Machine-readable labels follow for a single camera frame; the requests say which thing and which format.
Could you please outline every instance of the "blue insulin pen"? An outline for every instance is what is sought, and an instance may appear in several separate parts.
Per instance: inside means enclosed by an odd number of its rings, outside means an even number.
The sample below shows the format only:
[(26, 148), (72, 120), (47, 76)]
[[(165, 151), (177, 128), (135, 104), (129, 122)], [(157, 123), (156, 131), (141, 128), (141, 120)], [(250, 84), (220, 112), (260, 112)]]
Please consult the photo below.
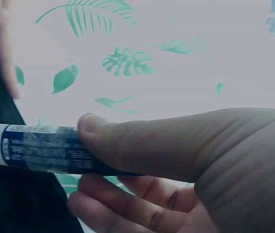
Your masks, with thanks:
[(71, 127), (0, 124), (0, 165), (62, 174), (139, 176), (102, 163)]

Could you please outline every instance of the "blurred hand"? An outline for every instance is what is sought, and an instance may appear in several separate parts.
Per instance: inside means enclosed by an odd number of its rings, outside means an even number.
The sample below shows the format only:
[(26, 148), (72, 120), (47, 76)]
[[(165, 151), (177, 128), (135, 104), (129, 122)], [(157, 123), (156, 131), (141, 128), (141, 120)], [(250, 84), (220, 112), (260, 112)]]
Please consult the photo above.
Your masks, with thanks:
[(16, 70), (12, 60), (12, 46), (9, 35), (11, 5), (12, 0), (0, 0), (0, 70), (11, 96), (18, 99)]
[(275, 109), (121, 124), (88, 114), (78, 130), (103, 162), (148, 175), (120, 177), (136, 196), (83, 175), (68, 206), (97, 233), (275, 233)]

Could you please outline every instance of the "monstera leaf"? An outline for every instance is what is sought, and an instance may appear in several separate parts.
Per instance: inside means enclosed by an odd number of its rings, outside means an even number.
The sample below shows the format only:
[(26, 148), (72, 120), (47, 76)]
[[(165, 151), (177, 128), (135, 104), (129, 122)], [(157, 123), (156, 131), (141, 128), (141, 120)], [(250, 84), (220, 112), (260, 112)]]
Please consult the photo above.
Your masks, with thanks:
[(119, 22), (127, 21), (136, 25), (133, 20), (133, 9), (123, 0), (69, 0), (68, 4), (54, 7), (45, 15), (58, 9), (65, 8), (69, 24), (77, 37), (84, 32), (103, 30), (110, 34), (114, 29), (120, 32)]
[(16, 78), (17, 78), (17, 82), (22, 86), (24, 86), (25, 84), (24, 72), (21, 70), (20, 67), (17, 67), (17, 66), (16, 66)]
[(79, 68), (76, 65), (71, 65), (58, 72), (53, 79), (52, 94), (59, 93), (70, 87), (79, 73)]
[(120, 110), (120, 109), (117, 109), (115, 107), (115, 105), (120, 104), (120, 103), (124, 103), (126, 101), (129, 101), (132, 98), (133, 98), (133, 96), (129, 96), (129, 97), (126, 97), (122, 100), (112, 100), (112, 99), (109, 99), (109, 98), (100, 97), (100, 98), (95, 98), (94, 100), (99, 102), (100, 104), (103, 104), (104, 106), (106, 106), (108, 108), (111, 108), (111, 109), (114, 109), (118, 112), (133, 114), (133, 113), (136, 113), (137, 111)]
[(129, 50), (116, 47), (114, 53), (103, 60), (103, 67), (108, 72), (115, 68), (115, 76), (131, 76), (135, 74), (152, 74), (153, 68), (149, 62), (152, 61), (148, 55), (142, 51)]

